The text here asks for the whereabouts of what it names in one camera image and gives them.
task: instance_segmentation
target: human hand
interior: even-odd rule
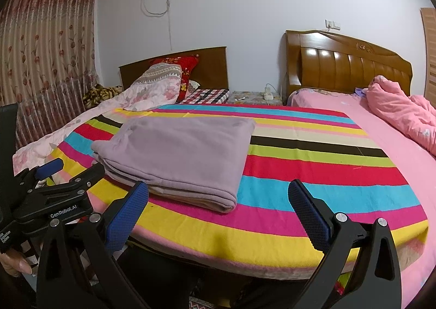
[[[5,271],[13,277],[18,277],[20,273],[32,274],[32,268],[23,254],[14,249],[9,249],[4,254],[0,254],[0,263]]]

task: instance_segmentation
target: screw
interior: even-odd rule
[[[100,220],[101,216],[100,213],[93,213],[89,216],[89,221],[91,223],[97,223]]]
[[[51,221],[50,221],[50,226],[52,227],[52,228],[54,228],[54,227],[57,227],[58,225],[59,225],[59,220],[57,219],[57,218],[55,218],[55,219],[52,219]]]
[[[384,218],[379,218],[377,221],[381,226],[383,227],[387,226],[387,220],[385,220]]]
[[[347,219],[348,219],[348,217],[347,217],[346,215],[344,215],[343,213],[338,213],[338,214],[336,215],[336,219],[337,219],[339,222],[346,222]]]

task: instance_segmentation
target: rainbow striped blanket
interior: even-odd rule
[[[308,278],[323,254],[313,248],[288,202],[289,182],[298,178],[333,212],[366,223],[387,219],[400,262],[403,267],[410,264],[413,244],[426,239],[424,210],[392,161],[341,112],[236,105],[165,105],[146,112],[117,109],[79,126],[47,159],[63,159],[64,170],[55,182],[66,182],[90,167],[91,143],[110,139],[130,118],[211,115],[256,121],[236,209],[222,214],[150,195],[132,234],[138,241],[234,273]],[[213,155],[198,155],[198,162],[204,158]],[[122,186],[109,179],[89,190],[94,209],[100,212],[125,194]],[[348,269],[356,256],[354,249]]]

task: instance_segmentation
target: pillow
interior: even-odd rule
[[[228,100],[228,89],[197,89],[180,104],[224,104]]]
[[[189,80],[188,89],[186,91],[185,99],[191,96],[198,88],[200,87],[200,83],[196,81]]]
[[[156,65],[158,63],[169,63],[173,65],[180,65],[180,67],[182,68],[180,92],[177,98],[177,102],[181,102],[186,97],[186,91],[189,84],[189,76],[191,74],[191,71],[198,63],[198,55],[173,57],[173,58],[171,57],[156,58],[151,62],[152,65]]]
[[[180,65],[157,63],[148,68],[132,85],[154,83],[172,76],[182,77]]]

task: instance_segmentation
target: pink comforter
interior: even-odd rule
[[[371,111],[436,155],[436,110],[423,96],[407,97],[397,82],[379,75],[366,92]]]

